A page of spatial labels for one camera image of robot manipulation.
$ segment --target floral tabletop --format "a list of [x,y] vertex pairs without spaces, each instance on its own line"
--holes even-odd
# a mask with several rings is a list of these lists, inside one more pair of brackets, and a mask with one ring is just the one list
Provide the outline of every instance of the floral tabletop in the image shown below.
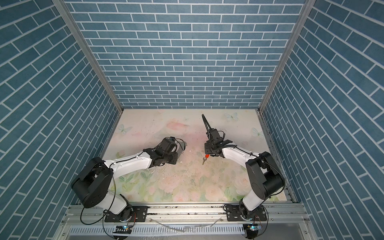
[[[116,181],[116,193],[130,202],[238,201],[251,190],[244,167],[232,160],[209,157],[202,165],[206,129],[201,114],[225,138],[252,152],[269,151],[257,114],[239,109],[126,109],[103,159],[116,159],[155,147],[164,137],[181,138],[186,150],[176,165],[139,170]],[[285,201],[285,194],[272,201]]]

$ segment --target blue brick wall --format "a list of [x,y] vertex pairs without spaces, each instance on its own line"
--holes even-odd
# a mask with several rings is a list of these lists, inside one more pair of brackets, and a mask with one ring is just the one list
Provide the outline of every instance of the blue brick wall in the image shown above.
[[383,13],[317,0],[265,108],[320,239],[384,239]]
[[51,0],[0,1],[0,239],[52,238],[117,111]]
[[304,0],[66,0],[125,108],[257,108]]

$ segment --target robotic arm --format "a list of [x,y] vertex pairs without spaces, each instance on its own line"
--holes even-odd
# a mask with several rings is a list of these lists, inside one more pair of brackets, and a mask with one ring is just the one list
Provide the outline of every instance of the robotic arm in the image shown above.
[[202,117],[208,137],[204,144],[204,161],[209,156],[220,156],[231,159],[247,169],[252,190],[240,200],[239,211],[243,219],[251,219],[260,204],[284,187],[283,176],[271,154],[251,152],[238,147],[230,140],[224,140],[225,133],[221,136],[217,129],[211,128],[204,114]]
[[71,187],[84,208],[101,207],[117,215],[120,221],[129,221],[132,206],[123,195],[108,190],[112,178],[165,163],[176,164],[185,146],[186,143],[181,139],[178,141],[174,137],[166,137],[155,148],[144,149],[129,157],[106,161],[99,157],[92,158],[74,179]]

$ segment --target black bracket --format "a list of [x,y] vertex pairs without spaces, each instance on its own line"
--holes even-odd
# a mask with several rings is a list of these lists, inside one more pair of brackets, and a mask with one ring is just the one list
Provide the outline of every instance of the black bracket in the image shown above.
[[[243,219],[241,217],[239,205],[225,204],[224,210],[225,210],[225,212],[227,212],[227,221],[228,222],[245,221],[245,219]],[[260,221],[266,221],[266,214],[265,214],[265,211],[262,207],[258,207],[255,210],[255,216],[253,218],[251,218],[250,220],[247,219],[247,221],[253,221],[253,220],[255,220],[255,222],[258,222],[259,220]]]
[[[145,219],[147,217],[148,206],[133,206],[132,208],[133,208],[132,217],[135,217],[136,215],[136,222],[145,222]],[[109,212],[105,216],[104,221],[122,223],[119,219],[120,219],[119,215]],[[134,222],[134,219],[131,219],[129,221],[129,224],[133,224],[133,222]]]

